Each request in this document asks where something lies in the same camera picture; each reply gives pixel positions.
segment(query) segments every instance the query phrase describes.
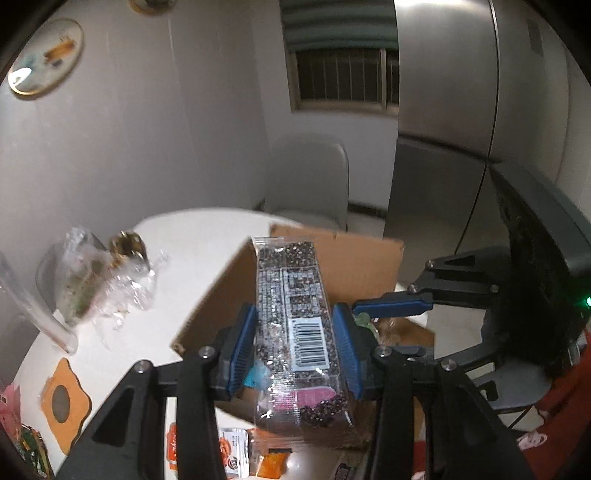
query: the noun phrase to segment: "wall decoration plate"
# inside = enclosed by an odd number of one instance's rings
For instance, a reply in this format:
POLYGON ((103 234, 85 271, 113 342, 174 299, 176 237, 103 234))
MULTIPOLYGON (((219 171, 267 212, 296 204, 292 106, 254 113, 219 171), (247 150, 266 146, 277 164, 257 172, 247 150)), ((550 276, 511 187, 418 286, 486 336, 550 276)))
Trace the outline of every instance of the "wall decoration plate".
POLYGON ((41 26, 8 72, 10 88, 20 95, 44 93, 70 73, 82 51, 81 26, 61 18, 41 26))
POLYGON ((145 15, 158 15, 166 12, 176 0, 129 0, 129 5, 136 12, 145 15))

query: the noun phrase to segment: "table top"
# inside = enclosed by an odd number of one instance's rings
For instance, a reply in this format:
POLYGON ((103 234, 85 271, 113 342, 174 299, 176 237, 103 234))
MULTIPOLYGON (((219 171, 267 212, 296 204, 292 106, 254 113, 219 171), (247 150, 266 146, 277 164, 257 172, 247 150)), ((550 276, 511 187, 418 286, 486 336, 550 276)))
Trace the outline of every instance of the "table top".
MULTIPOLYGON (((74 355, 64 353, 45 335, 37 336, 14 383, 21 389, 22 422, 39 430, 55 471, 65 456, 41 411, 40 395, 58 361, 68 358, 91 398, 86 426, 137 360, 145 358, 161 365, 180 359, 170 344, 183 323, 245 239, 267 236, 272 223, 294 222, 239 209, 185 210, 148 218, 134 228, 144 240, 148 258, 157 258, 161 252, 169 256, 158 273, 152 308, 133 309, 120 330, 113 330, 109 323, 102 327, 92 322, 79 324, 79 347, 74 355)), ((220 427, 252 427, 223 412, 216 413, 220 427)))

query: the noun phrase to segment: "cardboard box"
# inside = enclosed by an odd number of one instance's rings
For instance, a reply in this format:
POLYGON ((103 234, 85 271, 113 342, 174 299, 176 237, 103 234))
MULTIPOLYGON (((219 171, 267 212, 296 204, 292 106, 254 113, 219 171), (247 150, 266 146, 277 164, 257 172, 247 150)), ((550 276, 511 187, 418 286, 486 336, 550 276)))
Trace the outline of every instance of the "cardboard box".
MULTIPOLYGON (((377 239, 344 232, 315 228, 272 225, 270 236, 285 236, 314 242, 324 290, 331 307, 338 302, 351 305, 360 299, 382 296, 394 291, 404 244, 391 239, 377 239)), ((227 269, 214 283, 182 328, 172 347, 179 355, 199 350, 213 342, 217 331, 234 323, 243 302, 256 302, 256 253, 247 241, 227 269)), ((434 345, 434 335, 427 329, 397 319, 397 334, 403 345, 434 345)), ((232 402, 219 402, 222 410, 253 421, 255 393, 245 391, 232 402)), ((357 402, 352 406, 356 429, 363 440, 371 438, 375 405, 357 402)), ((423 423, 423 412, 415 402, 415 437, 423 423)))

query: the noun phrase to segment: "black cable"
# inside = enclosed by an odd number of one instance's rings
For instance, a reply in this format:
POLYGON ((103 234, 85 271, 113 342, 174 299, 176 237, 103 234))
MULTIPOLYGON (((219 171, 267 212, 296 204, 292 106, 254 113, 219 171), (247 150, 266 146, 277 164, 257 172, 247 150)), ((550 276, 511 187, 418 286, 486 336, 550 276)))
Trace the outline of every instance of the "black cable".
POLYGON ((525 417, 525 415, 531 410, 531 406, 527 407, 524 411, 522 411, 519 416, 508 426, 509 429, 512 429, 515 425, 519 423, 519 421, 525 417))
POLYGON ((474 214, 474 210, 476 209, 476 202, 478 202, 478 197, 480 196, 480 191, 482 190, 482 184, 484 183, 484 177, 486 176, 488 170, 488 164, 485 165, 484 171, 482 172, 482 178, 480 179, 480 185, 478 185, 478 190, 476 191, 476 198, 474 198, 474 203, 472 204, 472 210, 470 210, 470 215, 468 215, 468 220, 466 221, 466 226, 464 227, 464 231, 460 236, 460 241, 456 245, 456 249, 453 251, 454 255, 457 255, 457 251, 460 249, 460 245, 464 240, 464 236, 466 235, 466 231, 468 230, 468 225, 470 225, 470 220, 472 220, 472 215, 474 214))

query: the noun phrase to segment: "refrigerator door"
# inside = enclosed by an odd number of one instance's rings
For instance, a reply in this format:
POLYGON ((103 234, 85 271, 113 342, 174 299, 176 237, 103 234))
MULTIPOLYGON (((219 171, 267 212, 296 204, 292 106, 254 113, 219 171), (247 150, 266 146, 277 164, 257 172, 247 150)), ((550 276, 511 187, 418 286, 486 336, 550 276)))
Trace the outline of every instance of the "refrigerator door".
POLYGON ((397 0, 398 132, 486 157, 495 121, 496 37, 488 0, 397 0))
POLYGON ((384 236, 404 240, 400 282, 454 251, 484 170, 479 157, 399 135, 384 236))
POLYGON ((491 159, 555 181, 569 116, 565 47, 523 1, 491 0, 499 40, 499 99, 491 159))

